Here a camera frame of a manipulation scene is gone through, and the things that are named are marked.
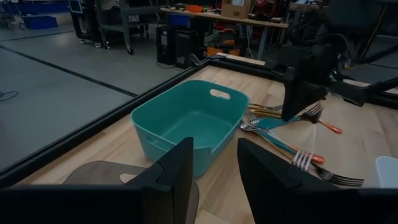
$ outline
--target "wooden tabletop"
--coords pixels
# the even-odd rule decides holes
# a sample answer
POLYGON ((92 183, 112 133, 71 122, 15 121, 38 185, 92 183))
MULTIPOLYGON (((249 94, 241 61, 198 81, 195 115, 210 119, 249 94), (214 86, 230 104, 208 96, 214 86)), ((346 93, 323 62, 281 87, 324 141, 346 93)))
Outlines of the wooden tabletop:
POLYGON ((303 3, 292 2, 292 3, 290 3, 289 9, 291 11, 312 12, 312 11, 318 10, 319 6, 317 4, 303 4, 303 3))
MULTIPOLYGON (((189 79, 229 86, 247 94, 251 102, 267 106, 281 104, 284 96, 284 86, 279 82, 218 67, 208 66, 189 79)), ((302 149, 316 149, 326 159, 323 167, 350 177, 365 178, 378 156, 398 157, 398 111, 370 104, 360 108, 338 96, 329 96, 324 106, 322 118, 342 128, 343 134, 307 121, 276 128, 275 133, 302 149)), ((238 130, 207 172, 196 180, 200 189, 199 224, 254 223, 239 176, 237 138, 248 138, 282 157, 260 137, 238 130)), ((145 158, 136 130, 126 116, 21 183, 61 184, 77 167, 92 161, 142 167, 152 164, 145 158)))
POLYGON ((166 8, 161 8, 160 10, 164 11, 164 12, 172 12, 172 13, 184 14, 184 15, 189 15, 189 16, 197 16, 197 17, 205 17, 205 18, 210 18, 210 19, 215 19, 215 20, 237 22, 237 23, 250 24, 250 25, 255 25, 255 26, 279 27, 279 28, 284 28, 284 29, 289 27, 289 25, 285 24, 285 23, 257 21, 254 19, 233 18, 233 17, 222 16, 219 14, 214 14, 212 12, 190 12, 190 11, 182 11, 182 10, 171 10, 171 9, 166 9, 166 8))

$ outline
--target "bin handle cutout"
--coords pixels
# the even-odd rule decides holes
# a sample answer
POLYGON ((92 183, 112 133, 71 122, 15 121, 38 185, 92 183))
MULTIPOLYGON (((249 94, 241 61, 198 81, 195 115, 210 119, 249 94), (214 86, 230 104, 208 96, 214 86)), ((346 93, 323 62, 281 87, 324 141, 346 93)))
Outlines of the bin handle cutout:
POLYGON ((210 94, 215 96, 215 97, 223 98, 224 100, 231 99, 231 95, 229 95, 228 93, 223 92, 223 91, 219 91, 219 90, 215 90, 215 89, 211 89, 210 90, 210 94))
POLYGON ((170 149, 172 149, 175 146, 174 144, 172 144, 168 141, 165 141, 163 139, 160 139, 160 138, 152 138, 150 136, 146 136, 146 140, 149 144, 151 144, 151 145, 155 146, 156 148, 161 149, 165 152, 168 152, 170 149))

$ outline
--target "blue bin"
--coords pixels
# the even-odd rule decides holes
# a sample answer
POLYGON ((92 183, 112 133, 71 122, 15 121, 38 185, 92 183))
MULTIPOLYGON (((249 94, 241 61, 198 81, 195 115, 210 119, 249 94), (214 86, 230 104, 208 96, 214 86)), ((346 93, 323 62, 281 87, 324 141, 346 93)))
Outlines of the blue bin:
POLYGON ((2 3, 2 8, 6 12, 18 14, 18 9, 23 15, 39 15, 39 14, 54 14, 61 12, 69 12, 68 1, 30 1, 19 3, 2 3))
POLYGON ((193 175, 199 177, 234 136, 248 104, 240 91, 192 80, 139 106, 131 119, 145 156, 154 162, 193 137, 193 175))
POLYGON ((28 29, 49 29, 58 27, 57 18, 52 16, 24 17, 28 29))
POLYGON ((189 16, 170 13, 169 14, 169 21, 171 25, 175 26, 183 26, 183 27, 191 27, 191 19, 189 16))

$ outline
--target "cardboard box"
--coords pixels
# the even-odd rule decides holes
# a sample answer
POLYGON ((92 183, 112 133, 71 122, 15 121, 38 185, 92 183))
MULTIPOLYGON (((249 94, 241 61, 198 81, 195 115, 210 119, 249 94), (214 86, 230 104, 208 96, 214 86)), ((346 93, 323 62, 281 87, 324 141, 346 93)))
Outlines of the cardboard box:
POLYGON ((226 17, 234 17, 247 19, 252 0, 223 0, 221 15, 226 17))

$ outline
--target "black computer tower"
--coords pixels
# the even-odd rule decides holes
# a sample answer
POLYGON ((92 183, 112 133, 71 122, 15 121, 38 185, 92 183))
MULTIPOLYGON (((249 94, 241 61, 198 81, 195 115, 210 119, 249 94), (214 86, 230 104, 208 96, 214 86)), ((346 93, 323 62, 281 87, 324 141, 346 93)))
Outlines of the black computer tower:
POLYGON ((175 65, 175 31, 176 26, 156 27, 157 62, 175 65))
POLYGON ((191 63, 188 59, 190 54, 195 54, 199 60, 204 58, 205 35, 191 29, 178 29, 175 32, 175 66, 186 69, 191 63))

